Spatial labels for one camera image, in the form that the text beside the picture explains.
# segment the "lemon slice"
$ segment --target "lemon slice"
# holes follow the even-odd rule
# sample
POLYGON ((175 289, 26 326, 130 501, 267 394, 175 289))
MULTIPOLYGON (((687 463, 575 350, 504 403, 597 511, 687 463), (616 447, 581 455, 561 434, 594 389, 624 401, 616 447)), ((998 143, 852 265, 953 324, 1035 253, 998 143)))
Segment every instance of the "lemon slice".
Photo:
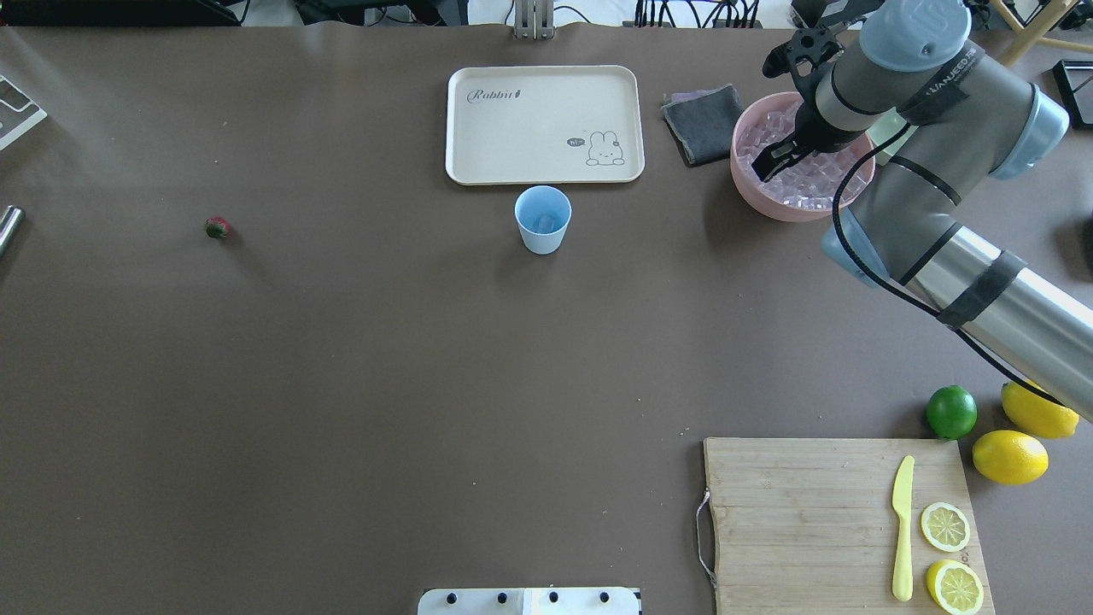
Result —
POLYGON ((956 553, 966 547, 972 537, 967 518, 950 504, 933 502, 926 507, 921 523, 926 542, 947 553, 956 553))
POLYGON ((950 615, 973 615, 983 607, 983 583, 975 571, 954 559, 939 559, 926 571, 926 587, 950 615))

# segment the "plastic cup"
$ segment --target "plastic cup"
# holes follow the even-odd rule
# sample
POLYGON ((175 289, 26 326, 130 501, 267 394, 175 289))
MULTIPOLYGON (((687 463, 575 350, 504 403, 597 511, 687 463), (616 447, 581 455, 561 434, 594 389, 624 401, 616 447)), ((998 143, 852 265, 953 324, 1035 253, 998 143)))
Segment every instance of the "plastic cup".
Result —
POLYGON ((532 186, 516 199, 520 237, 536 253, 550 253, 562 245, 572 215, 569 199, 553 186, 532 186))

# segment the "white plastic object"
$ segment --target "white plastic object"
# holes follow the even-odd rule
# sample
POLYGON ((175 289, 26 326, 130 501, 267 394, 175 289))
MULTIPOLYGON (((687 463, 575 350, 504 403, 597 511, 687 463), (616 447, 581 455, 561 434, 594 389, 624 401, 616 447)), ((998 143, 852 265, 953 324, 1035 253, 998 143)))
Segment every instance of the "white plastic object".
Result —
POLYGON ((627 588, 430 590, 418 615, 639 615, 640 591, 627 588))
POLYGON ((460 69, 445 168, 463 185, 631 181, 645 168, 637 79, 621 66, 460 69))
POLYGON ((0 150, 45 118, 46 111, 42 107, 0 75, 0 150))

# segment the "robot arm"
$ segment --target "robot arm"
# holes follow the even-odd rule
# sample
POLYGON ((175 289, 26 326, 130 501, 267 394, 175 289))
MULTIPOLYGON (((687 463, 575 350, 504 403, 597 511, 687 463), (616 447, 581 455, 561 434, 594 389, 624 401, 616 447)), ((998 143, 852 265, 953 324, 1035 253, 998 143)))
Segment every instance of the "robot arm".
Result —
MULTIPOLYGON (((842 149, 895 107, 917 129, 842 213, 850 248, 943 324, 1093 421, 1093 311, 952 215, 987 175, 1010 178, 1046 155, 1066 132, 1066 111, 967 40, 960 0, 888 0, 836 61, 799 76, 794 68, 812 63, 801 43, 831 29, 799 31, 768 58, 790 68, 804 104, 797 130, 756 158, 756 174, 769 179, 811 152, 842 149)), ((863 274, 833 232, 824 244, 863 274)))

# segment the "table surface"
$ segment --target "table surface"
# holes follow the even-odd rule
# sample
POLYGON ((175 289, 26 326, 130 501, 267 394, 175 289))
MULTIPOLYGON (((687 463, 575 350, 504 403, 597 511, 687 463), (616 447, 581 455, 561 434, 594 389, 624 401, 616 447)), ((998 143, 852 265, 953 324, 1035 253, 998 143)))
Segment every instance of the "table surface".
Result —
MULTIPOLYGON (((952 383, 975 435, 1010 426, 1001 377, 828 262, 826 222, 684 165, 663 94, 789 90, 760 74, 788 31, 509 32, 0 28, 0 73, 50 113, 0 153, 27 213, 0 262, 0 611, 413 613, 553 583, 712 613, 703 438, 927 438, 952 383), (637 75, 648 162, 567 187, 538 257, 520 187, 445 175, 447 80, 588 63, 637 75)), ((1016 67, 1053 96, 1056 54, 1016 67)), ((1091 155, 1070 133, 959 211, 1086 303, 1091 155)), ((1091 428, 1047 446, 1027 486, 966 469, 1000 614, 1088 610, 1091 428)))

